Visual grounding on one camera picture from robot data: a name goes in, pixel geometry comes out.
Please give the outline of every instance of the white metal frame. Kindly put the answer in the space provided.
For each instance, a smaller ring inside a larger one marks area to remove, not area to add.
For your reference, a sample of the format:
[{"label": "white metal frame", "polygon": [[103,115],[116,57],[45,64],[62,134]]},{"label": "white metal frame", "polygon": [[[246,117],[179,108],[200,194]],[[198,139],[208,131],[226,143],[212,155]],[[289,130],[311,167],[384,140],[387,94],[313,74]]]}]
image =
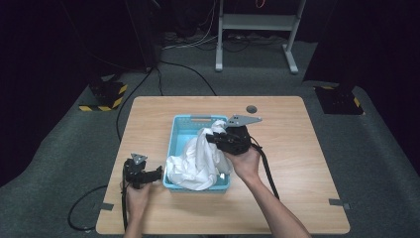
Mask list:
[{"label": "white metal frame", "polygon": [[224,0],[220,0],[219,29],[216,49],[216,71],[223,70],[223,42],[222,33],[224,29],[236,30],[268,30],[268,31],[289,31],[290,36],[287,44],[282,45],[284,54],[289,64],[290,72],[298,73],[291,48],[296,37],[302,12],[306,0],[300,0],[296,15],[248,15],[248,14],[224,14]]}]

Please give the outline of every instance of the black stand base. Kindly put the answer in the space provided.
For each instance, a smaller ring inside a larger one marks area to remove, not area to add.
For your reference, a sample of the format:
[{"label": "black stand base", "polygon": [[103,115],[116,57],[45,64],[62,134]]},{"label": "black stand base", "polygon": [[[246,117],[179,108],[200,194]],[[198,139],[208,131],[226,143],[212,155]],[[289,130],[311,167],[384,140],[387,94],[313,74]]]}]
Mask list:
[{"label": "black stand base", "polygon": [[127,90],[127,85],[122,82],[105,81],[98,85],[89,85],[95,97],[93,103],[81,103],[79,109],[82,111],[110,111],[118,108]]},{"label": "black stand base", "polygon": [[315,87],[325,114],[362,115],[364,110],[354,94],[335,87]]}]

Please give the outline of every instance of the table top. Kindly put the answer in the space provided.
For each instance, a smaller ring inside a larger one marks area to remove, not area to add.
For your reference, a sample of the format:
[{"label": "table top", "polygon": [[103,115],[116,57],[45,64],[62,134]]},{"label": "table top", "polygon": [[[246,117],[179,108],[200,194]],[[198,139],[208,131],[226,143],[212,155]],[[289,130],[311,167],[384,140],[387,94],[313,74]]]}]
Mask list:
[{"label": "table top", "polygon": [[[255,114],[247,112],[257,107]],[[325,162],[303,100],[297,96],[148,96],[134,100],[104,197],[112,210],[101,209],[96,230],[123,234],[122,169],[131,153],[147,155],[146,171],[165,165],[173,117],[179,114],[262,117],[248,130],[266,154],[281,201],[311,234],[344,234],[350,224]],[[270,188],[263,165],[260,176]],[[144,234],[270,233],[259,206],[245,184],[231,174],[226,193],[170,192],[161,181],[151,189]]]}]

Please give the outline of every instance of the crumpled white cloth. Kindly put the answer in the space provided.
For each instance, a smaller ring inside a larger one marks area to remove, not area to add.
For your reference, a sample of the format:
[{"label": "crumpled white cloth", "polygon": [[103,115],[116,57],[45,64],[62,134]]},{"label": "crumpled white cloth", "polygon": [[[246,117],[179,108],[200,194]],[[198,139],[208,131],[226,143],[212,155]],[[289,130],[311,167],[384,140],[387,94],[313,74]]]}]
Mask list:
[{"label": "crumpled white cloth", "polygon": [[233,170],[222,151],[213,143],[208,143],[206,134],[225,132],[225,121],[215,121],[211,128],[202,128],[197,137],[189,140],[179,157],[166,159],[166,175],[173,183],[192,190],[203,190],[217,181],[219,174],[230,174]]}]

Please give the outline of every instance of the blue plastic bin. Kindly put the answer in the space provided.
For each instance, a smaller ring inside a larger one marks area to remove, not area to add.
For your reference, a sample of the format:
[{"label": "blue plastic bin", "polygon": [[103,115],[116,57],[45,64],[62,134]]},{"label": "blue plastic bin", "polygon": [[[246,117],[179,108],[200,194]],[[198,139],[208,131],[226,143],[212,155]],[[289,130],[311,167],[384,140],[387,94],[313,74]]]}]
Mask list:
[{"label": "blue plastic bin", "polygon": [[[172,122],[167,156],[180,156],[185,144],[192,138],[197,137],[197,133],[201,128],[210,128],[216,120],[228,121],[228,118],[221,115],[176,115]],[[163,185],[172,192],[224,193],[230,184],[231,180],[229,175],[220,175],[217,177],[216,184],[209,188],[204,190],[191,190],[173,184],[166,175],[166,168],[163,175]]]}]

